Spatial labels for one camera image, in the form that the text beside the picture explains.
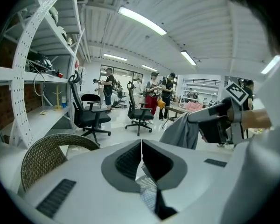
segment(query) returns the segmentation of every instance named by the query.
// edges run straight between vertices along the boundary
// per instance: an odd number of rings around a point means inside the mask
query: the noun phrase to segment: red pants
[[[145,105],[145,108],[152,108],[152,110],[150,111],[152,115],[155,114],[155,111],[157,109],[157,105],[158,105],[158,98],[157,97],[151,97],[149,95],[146,96],[146,103],[147,105]]]

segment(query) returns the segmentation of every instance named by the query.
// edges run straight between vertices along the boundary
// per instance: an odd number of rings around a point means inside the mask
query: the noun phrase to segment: yellow stand
[[[54,111],[59,111],[62,110],[62,107],[59,105],[59,94],[61,94],[62,92],[59,92],[59,86],[56,86],[56,93],[53,92],[53,94],[57,95],[57,105],[55,106],[55,108],[53,109]]]

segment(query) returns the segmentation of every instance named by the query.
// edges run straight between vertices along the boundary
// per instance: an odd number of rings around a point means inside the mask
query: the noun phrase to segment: ceiling
[[[227,0],[88,0],[81,9],[91,60],[104,53],[161,74],[219,74],[263,81],[270,61],[264,30],[249,10]],[[160,36],[117,13],[125,6],[168,33]],[[187,52],[197,66],[180,53]],[[115,59],[108,63],[118,63]]]

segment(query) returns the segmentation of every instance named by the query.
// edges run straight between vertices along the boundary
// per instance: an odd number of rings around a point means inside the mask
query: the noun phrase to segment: person in black shirt
[[[243,103],[243,110],[252,110],[254,82],[252,80],[245,80],[244,84],[243,90],[246,91],[249,96]]]
[[[171,73],[168,78],[162,81],[162,100],[165,102],[166,106],[170,106],[171,94],[172,94],[172,87],[173,87],[173,80],[175,78],[175,73]],[[164,118],[168,118],[168,110],[165,109]],[[159,119],[163,120],[163,109],[160,109]]]
[[[111,112],[111,95],[112,95],[112,88],[114,83],[114,76],[112,75],[112,68],[107,68],[107,79],[106,81],[101,81],[100,84],[104,85],[104,95],[105,95],[105,103],[107,106],[107,113]]]

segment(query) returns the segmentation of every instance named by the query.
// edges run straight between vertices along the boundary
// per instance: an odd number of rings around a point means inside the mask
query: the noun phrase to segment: white floor
[[[128,109],[113,109],[112,112],[109,114],[111,117],[111,121],[108,123],[102,124],[102,129],[109,130],[112,132],[111,136],[108,136],[106,133],[97,133],[98,143],[100,144],[101,148],[116,145],[126,141],[132,141],[137,139],[147,139],[147,140],[157,140],[159,141],[161,136],[163,135],[164,130],[172,124],[172,121],[168,121],[162,129],[163,124],[166,120],[161,121],[159,120],[159,108],[157,108],[156,114],[154,115],[154,124],[148,124],[152,127],[153,131],[150,133],[148,129],[144,127],[140,127],[140,136],[137,136],[138,127],[132,126],[125,129],[125,125],[131,124],[131,120],[127,116]],[[169,111],[169,116],[173,117],[175,115],[174,112]],[[78,129],[76,134],[83,134],[84,132],[82,129]],[[89,139],[94,140],[93,135],[90,134],[87,136]],[[199,134],[198,137],[198,144],[196,150],[203,150],[208,152],[220,152],[225,154],[232,154],[232,147],[225,146],[225,147],[217,147],[216,144],[209,144],[205,143],[201,135]],[[69,147],[67,152],[67,157],[70,158],[74,155],[81,154],[87,152],[84,148],[76,148],[76,147]]]

